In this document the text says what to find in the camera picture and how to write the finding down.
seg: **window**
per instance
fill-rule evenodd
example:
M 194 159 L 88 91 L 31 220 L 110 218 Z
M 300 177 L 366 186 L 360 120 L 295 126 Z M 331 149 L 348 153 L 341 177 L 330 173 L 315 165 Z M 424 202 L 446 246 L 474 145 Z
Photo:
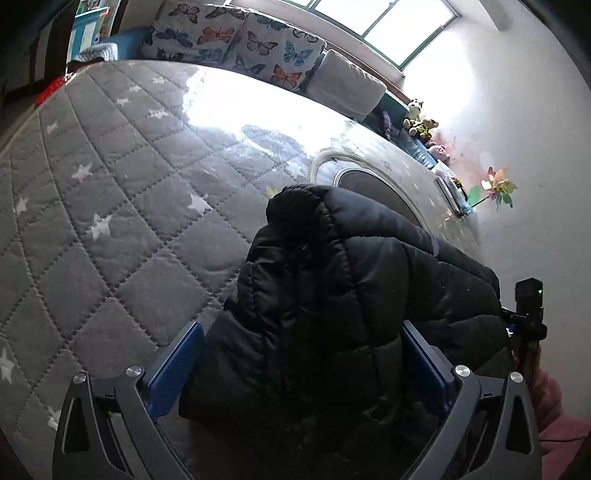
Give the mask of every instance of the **window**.
M 459 14 L 447 0 L 284 0 L 342 28 L 402 70 Z

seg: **butterfly print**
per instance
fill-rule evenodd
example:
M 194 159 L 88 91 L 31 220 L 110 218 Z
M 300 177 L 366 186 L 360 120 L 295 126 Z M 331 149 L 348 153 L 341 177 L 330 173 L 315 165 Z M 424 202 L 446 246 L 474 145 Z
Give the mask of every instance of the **butterfly print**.
M 158 53 L 156 54 L 156 58 L 159 60 L 172 60 L 172 61 L 182 61 L 184 58 L 184 53 L 176 52 L 174 55 L 166 55 L 166 50 L 163 48 L 158 49 Z
M 230 44 L 228 45 L 228 49 L 226 50 L 226 53 L 230 53 L 232 50 L 234 50 L 234 47 L 236 47 L 236 45 L 238 45 L 241 40 L 242 40 L 242 36 L 240 35 L 240 33 L 237 33 L 236 37 L 234 37 L 232 39 L 232 41 L 230 42 Z
M 316 43 L 318 41 L 318 37 L 310 35 L 309 33 L 304 32 L 303 30 L 298 30 L 297 28 L 294 28 L 292 33 L 294 34 L 295 38 L 305 37 L 306 40 L 310 43 Z
M 222 48 L 200 48 L 199 54 L 195 57 L 195 61 L 201 63 L 218 63 L 222 61 Z
M 251 32 L 248 31 L 248 42 L 246 42 L 246 47 L 250 51 L 257 51 L 260 55 L 269 55 L 271 50 L 279 45 L 277 42 L 274 41 L 261 41 L 258 37 Z
M 278 22 L 277 20 L 273 20 L 272 18 L 261 15 L 261 14 L 253 14 L 256 17 L 256 23 L 260 23 L 261 25 L 266 25 L 267 28 L 271 27 L 273 30 L 279 32 L 284 28 L 289 28 L 283 22 Z
M 234 33 L 234 29 L 232 27 L 223 29 L 223 27 L 218 28 L 217 30 L 207 27 L 203 30 L 203 35 L 201 35 L 197 39 L 197 45 L 202 45 L 204 43 L 221 40 L 224 43 L 228 43 L 232 39 L 232 34 Z
M 301 77 L 301 72 L 287 74 L 279 65 L 275 65 L 273 73 L 275 75 L 271 77 L 272 82 L 279 83 L 281 85 L 285 85 L 285 83 L 287 82 L 291 85 L 292 88 L 296 88 L 297 81 Z
M 191 48 L 193 46 L 193 42 L 189 40 L 189 35 L 179 33 L 178 30 L 175 31 L 172 28 L 167 28 L 163 32 L 156 33 L 156 37 L 162 38 L 163 40 L 174 40 L 185 48 Z
M 156 31 L 156 29 L 154 27 L 150 27 L 150 31 L 146 32 L 146 35 L 144 37 L 144 43 L 147 43 L 148 45 L 154 45 L 154 32 Z
M 246 18 L 246 12 L 243 10 L 238 10 L 237 8 L 228 8 L 228 7 L 216 7 L 216 9 L 205 15 L 205 18 L 216 18 L 221 17 L 222 15 L 230 14 L 234 18 L 238 20 L 244 20 Z
M 294 44 L 288 40 L 285 43 L 285 54 L 283 55 L 283 61 L 285 63 L 289 63 L 295 59 L 295 66 L 299 67 L 300 65 L 304 64 L 313 51 L 314 50 L 311 48 L 309 50 L 302 50 L 301 52 L 297 53 Z
M 191 23 L 197 23 L 197 14 L 199 13 L 199 7 L 195 7 L 189 4 L 179 4 L 177 8 L 171 11 L 168 16 L 169 17 L 176 17 L 177 15 L 182 15 L 183 18 L 186 18 Z
M 244 63 L 244 58 L 242 57 L 242 55 L 237 54 L 236 55 L 236 64 L 232 67 L 232 71 L 233 72 L 238 72 L 238 73 L 250 73 L 252 75 L 258 75 L 259 73 L 261 73 L 264 69 L 265 69 L 266 65 L 262 64 L 262 63 L 257 63 L 256 65 L 253 65 L 250 68 L 246 68 L 246 64 Z

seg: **stuffed animal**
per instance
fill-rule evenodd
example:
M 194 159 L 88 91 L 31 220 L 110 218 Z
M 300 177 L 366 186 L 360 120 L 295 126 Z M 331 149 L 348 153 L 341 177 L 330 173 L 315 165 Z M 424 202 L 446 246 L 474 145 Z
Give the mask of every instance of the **stuffed animal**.
M 436 160 L 442 161 L 443 163 L 445 163 L 445 165 L 449 165 L 449 161 L 450 161 L 451 156 L 449 153 L 447 153 L 447 151 L 443 145 L 431 144 L 431 146 L 428 147 L 427 151 Z
M 423 103 L 419 102 L 416 98 L 408 104 L 408 119 L 410 121 L 418 121 L 420 119 L 421 110 L 423 109 Z
M 423 140 L 424 142 L 428 142 L 431 140 L 431 132 L 429 130 L 431 130 L 432 128 L 437 128 L 439 126 L 439 122 L 431 119 L 431 118 L 423 118 L 423 120 L 421 120 L 420 123 L 415 124 L 414 128 L 417 129 L 417 132 L 419 134 L 419 137 L 421 137 L 421 140 Z

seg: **black puffer jacket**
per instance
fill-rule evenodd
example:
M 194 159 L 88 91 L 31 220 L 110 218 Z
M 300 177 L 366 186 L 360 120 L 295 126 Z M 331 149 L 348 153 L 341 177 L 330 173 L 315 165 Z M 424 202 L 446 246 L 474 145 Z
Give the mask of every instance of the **black puffer jacket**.
M 511 357 L 498 279 L 347 190 L 287 187 L 267 219 L 179 412 L 239 430 L 283 478 L 396 478 L 403 320 L 453 364 L 503 377 Z

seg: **red object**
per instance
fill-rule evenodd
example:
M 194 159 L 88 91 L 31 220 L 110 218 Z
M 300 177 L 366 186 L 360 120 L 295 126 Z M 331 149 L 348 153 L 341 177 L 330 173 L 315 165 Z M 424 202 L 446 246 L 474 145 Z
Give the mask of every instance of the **red object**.
M 45 102 L 45 100 L 47 100 L 53 92 L 64 85 L 70 78 L 71 75 L 64 75 L 63 77 L 58 77 L 53 82 L 51 82 L 49 87 L 43 90 L 42 94 L 37 97 L 37 100 L 35 100 L 35 106 L 37 107 Z

